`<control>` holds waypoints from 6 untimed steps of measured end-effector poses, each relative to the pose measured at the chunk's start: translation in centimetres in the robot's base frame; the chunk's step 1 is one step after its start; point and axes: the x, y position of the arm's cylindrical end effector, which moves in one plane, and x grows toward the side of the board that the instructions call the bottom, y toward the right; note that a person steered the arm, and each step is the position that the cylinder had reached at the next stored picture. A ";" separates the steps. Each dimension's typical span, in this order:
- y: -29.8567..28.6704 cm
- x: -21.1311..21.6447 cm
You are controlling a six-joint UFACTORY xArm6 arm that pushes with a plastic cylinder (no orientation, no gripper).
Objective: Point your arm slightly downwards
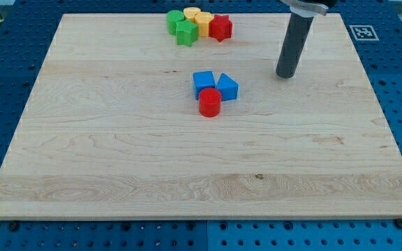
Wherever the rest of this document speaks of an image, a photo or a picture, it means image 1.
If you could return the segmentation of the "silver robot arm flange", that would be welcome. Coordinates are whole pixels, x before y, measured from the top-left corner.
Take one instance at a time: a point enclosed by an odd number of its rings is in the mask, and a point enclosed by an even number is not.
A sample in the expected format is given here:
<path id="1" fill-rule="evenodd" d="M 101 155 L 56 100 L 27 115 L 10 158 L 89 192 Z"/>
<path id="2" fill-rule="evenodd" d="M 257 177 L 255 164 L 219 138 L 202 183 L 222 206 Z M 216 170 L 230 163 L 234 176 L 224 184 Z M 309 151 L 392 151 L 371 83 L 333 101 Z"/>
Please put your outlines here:
<path id="1" fill-rule="evenodd" d="M 300 17 L 325 16 L 330 8 L 333 8 L 338 0 L 280 0 L 289 6 L 292 14 Z"/>

